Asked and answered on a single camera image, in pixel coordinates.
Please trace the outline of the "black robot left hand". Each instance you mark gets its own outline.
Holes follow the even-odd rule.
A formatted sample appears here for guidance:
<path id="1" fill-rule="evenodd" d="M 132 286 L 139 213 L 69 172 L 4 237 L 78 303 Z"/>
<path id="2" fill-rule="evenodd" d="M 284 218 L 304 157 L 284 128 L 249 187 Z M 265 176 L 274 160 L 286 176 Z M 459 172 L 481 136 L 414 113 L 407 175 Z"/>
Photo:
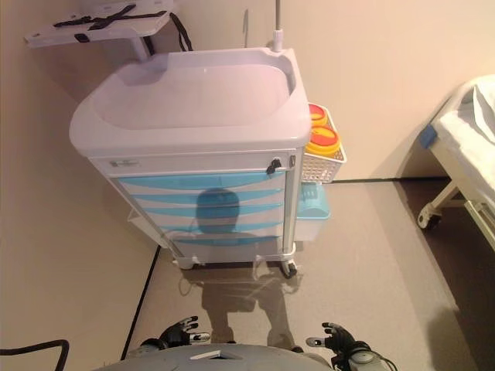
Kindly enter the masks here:
<path id="1" fill-rule="evenodd" d="M 184 318 L 167 327 L 159 336 L 159 349 L 191 345 L 210 340 L 209 332 L 196 332 L 199 327 L 196 315 Z"/>

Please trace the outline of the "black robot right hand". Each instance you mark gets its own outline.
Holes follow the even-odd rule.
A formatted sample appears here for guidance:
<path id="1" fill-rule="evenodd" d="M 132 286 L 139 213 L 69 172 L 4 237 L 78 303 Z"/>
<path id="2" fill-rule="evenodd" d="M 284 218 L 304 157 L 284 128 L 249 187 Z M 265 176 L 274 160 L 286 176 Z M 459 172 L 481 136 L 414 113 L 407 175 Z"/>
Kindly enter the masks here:
<path id="1" fill-rule="evenodd" d="M 345 353 L 355 343 L 355 338 L 342 325 L 333 322 L 323 322 L 322 327 L 326 336 L 308 337 L 306 339 L 307 346 L 326 348 L 335 354 L 340 354 Z"/>

